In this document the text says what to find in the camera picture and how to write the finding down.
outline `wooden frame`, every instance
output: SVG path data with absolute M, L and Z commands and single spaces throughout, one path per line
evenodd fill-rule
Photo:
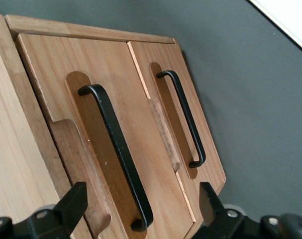
M 28 33 L 108 41 L 143 41 L 175 44 L 175 40 L 167 36 L 133 33 L 17 15 L 6 15 L 5 19 L 14 38 L 19 33 Z

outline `door handle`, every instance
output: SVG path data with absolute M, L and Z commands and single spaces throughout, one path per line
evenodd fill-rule
M 153 222 L 152 209 L 136 171 L 131 153 L 127 147 L 111 101 L 105 89 L 98 84 L 83 86 L 78 90 L 78 94 L 80 96 L 92 94 L 96 100 L 108 135 L 112 141 L 113 148 L 116 152 L 117 158 L 119 159 L 121 168 L 141 217 L 141 219 L 136 219 L 131 224 L 131 229 L 136 232 L 145 231 Z
M 196 128 L 190 106 L 187 103 L 186 96 L 185 96 L 185 93 L 183 91 L 183 87 L 182 87 L 180 78 L 178 77 L 178 75 L 174 71 L 162 71 L 162 72 L 160 72 L 156 75 L 157 78 L 162 78 L 164 76 L 169 76 L 173 81 L 177 96 L 179 98 L 180 104 L 181 104 L 182 109 L 183 109 L 184 116 L 185 116 L 186 121 L 187 121 L 187 125 L 190 129 L 190 132 L 191 132 L 194 144 L 195 144 L 196 151 L 199 155 L 199 161 L 191 162 L 189 164 L 189 167 L 190 168 L 200 167 L 205 162 L 206 154 L 205 154 L 205 151 L 204 151 L 204 147 L 201 143 L 200 135 L 199 135 L 198 130 Z

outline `gray wall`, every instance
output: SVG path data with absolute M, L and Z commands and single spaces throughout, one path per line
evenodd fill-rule
M 227 177 L 253 219 L 302 215 L 302 52 L 243 0 L 0 0 L 2 14 L 175 37 Z

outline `cabinet door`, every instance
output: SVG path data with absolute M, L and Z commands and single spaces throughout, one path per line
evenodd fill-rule
M 28 34 L 18 41 L 68 174 L 87 182 L 94 237 L 184 238 L 193 220 L 127 44 Z M 138 213 L 101 114 L 93 97 L 77 94 L 90 84 L 104 87 L 114 108 L 153 211 L 147 232 L 130 229 Z
M 139 72 L 149 104 L 153 105 L 153 107 L 156 104 L 160 104 L 160 107 L 157 108 L 162 109 L 167 119 L 168 128 L 171 129 L 161 132 L 162 134 L 171 134 L 169 136 L 163 136 L 163 139 L 164 141 L 168 137 L 173 139 L 172 146 L 177 147 L 180 153 L 177 154 L 181 162 L 177 174 L 180 177 L 189 200 L 191 212 L 195 217 L 195 226 L 192 229 L 193 231 L 190 231 L 190 233 L 194 233 L 203 220 L 199 209 L 200 182 L 210 182 L 214 190 L 218 193 L 225 183 L 225 174 L 220 164 L 207 122 L 181 50 L 177 44 L 129 42 L 128 46 Z M 173 70 L 179 76 L 191 113 L 194 117 L 206 154 L 205 163 L 200 167 L 189 167 L 191 162 L 198 161 L 199 156 L 172 80 L 167 76 L 165 79 L 157 79 L 156 77 L 156 74 L 166 70 Z M 159 110 L 153 111 L 155 118 L 159 117 L 158 111 Z

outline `wooden edge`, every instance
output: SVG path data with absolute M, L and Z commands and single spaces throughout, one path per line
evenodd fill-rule
M 5 20 L 14 39 L 19 33 L 28 33 L 109 41 L 143 41 L 175 44 L 174 39 L 167 36 L 120 31 L 26 16 L 6 15 Z
M 62 198 L 71 188 L 71 184 L 2 15 L 0 15 L 0 55 L 57 194 Z M 84 218 L 79 221 L 72 238 L 91 238 Z

